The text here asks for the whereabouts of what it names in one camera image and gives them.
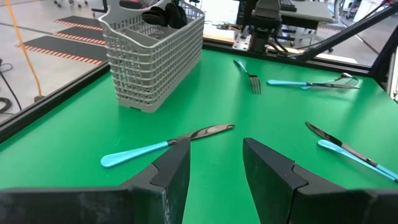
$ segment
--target knife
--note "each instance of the knife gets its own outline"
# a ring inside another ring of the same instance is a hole
[[[395,177],[393,177],[393,176],[391,176],[391,175],[389,175],[389,174],[387,174],[387,173],[385,173],[385,172],[379,170],[378,168],[376,168],[376,167],[374,167],[374,166],[368,164],[367,162],[362,161],[362,160],[359,159],[358,157],[352,155],[352,154],[349,153],[348,151],[346,151],[346,150],[344,150],[343,148],[337,146],[336,144],[333,144],[333,143],[330,142],[330,141],[327,141],[327,140],[322,139],[322,140],[319,140],[319,141],[318,141],[318,145],[320,145],[320,146],[322,146],[322,147],[325,147],[325,148],[327,148],[327,149],[330,149],[330,150],[332,150],[332,151],[335,151],[335,152],[337,152],[337,153],[340,153],[340,154],[342,154],[342,155],[344,155],[344,156],[346,156],[346,157],[349,157],[350,159],[352,159],[352,160],[354,160],[354,161],[356,161],[356,162],[358,162],[358,163],[360,163],[360,164],[362,164],[362,165],[364,165],[364,166],[366,166],[366,167],[368,167],[368,168],[370,168],[370,169],[372,169],[372,170],[378,172],[379,174],[383,175],[384,177],[387,177],[388,179],[394,181],[395,183],[398,183],[398,180],[397,180]]]
[[[137,158],[139,156],[142,156],[142,155],[150,153],[150,152],[154,152],[159,149],[163,149],[167,146],[172,146],[181,139],[185,139],[185,138],[189,138],[191,140],[200,139],[200,138],[204,138],[207,136],[211,136],[213,134],[221,133],[223,131],[227,131],[227,130],[230,130],[233,128],[235,128],[235,125],[233,125],[233,124],[214,125],[214,126],[210,126],[207,128],[199,129],[199,130],[194,131],[189,134],[185,134],[185,135],[180,136],[175,139],[170,139],[170,140],[163,141],[163,142],[160,142],[157,144],[153,144],[151,146],[146,146],[146,147],[141,147],[139,149],[132,149],[132,150],[124,151],[124,152],[109,154],[109,155],[102,157],[101,165],[104,167],[116,166],[116,165],[118,165],[122,162],[126,162],[130,159]]]
[[[330,134],[322,131],[321,129],[315,127],[313,124],[309,123],[308,121],[305,122],[305,124],[315,133],[317,133],[319,136],[321,136],[323,139],[326,139],[330,142],[332,142],[333,144],[336,144],[337,146],[341,147],[342,149],[348,151],[349,153],[351,153],[352,155],[358,157],[359,159],[361,159],[362,161],[366,162],[367,164],[385,172],[386,174],[392,176],[395,179],[398,179],[398,174],[392,172],[391,170],[383,167],[382,165],[374,162],[373,160],[371,160],[370,158],[360,154],[359,152],[355,151],[353,148],[349,147],[347,144],[341,142],[339,139],[331,136]]]
[[[267,83],[270,85],[297,85],[297,86],[319,86],[319,87],[328,87],[328,88],[359,89],[358,86],[344,85],[344,84],[331,84],[331,83],[291,82],[291,81],[283,81],[283,80],[268,80]]]

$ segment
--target workbench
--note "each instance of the workbench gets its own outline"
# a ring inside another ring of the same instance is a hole
[[[234,59],[259,76],[261,95],[252,94]],[[110,169],[100,164],[104,155],[227,123],[235,129],[191,143],[184,223],[259,223],[243,166],[245,137],[347,189],[397,187],[317,146],[320,138],[304,123],[398,172],[393,132],[398,107],[372,78],[358,77],[361,89],[346,92],[266,85],[268,79],[317,82],[339,75],[203,50],[199,63],[165,103],[155,113],[143,113],[118,105],[109,67],[101,65],[2,124],[17,129],[30,123],[0,144],[0,189],[117,186],[166,149]]]

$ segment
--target black floor mat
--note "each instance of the black floor mat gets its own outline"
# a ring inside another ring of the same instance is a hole
[[[61,18],[57,19],[54,22],[68,26],[77,26],[86,29],[102,30],[100,22],[98,20],[79,17],[79,16],[70,16],[66,18]]]
[[[96,65],[107,60],[106,49],[104,47],[57,37],[44,36],[25,42],[24,44],[27,50]]]
[[[54,35],[58,37],[79,40],[93,44],[101,44],[101,45],[105,44],[103,33],[100,30],[85,29],[81,27],[71,27],[69,29],[56,32],[54,33]]]

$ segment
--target stacked baskets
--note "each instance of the stacked baskets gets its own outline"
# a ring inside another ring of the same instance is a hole
[[[165,8],[171,0],[155,6]],[[200,59],[204,13],[183,1],[188,24],[181,29],[150,25],[141,14],[108,1],[99,18],[120,105],[154,112]]]

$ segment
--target fork tines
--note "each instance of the fork tines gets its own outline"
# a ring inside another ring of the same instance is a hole
[[[261,94],[261,83],[257,75],[249,75],[251,90],[254,94]]]

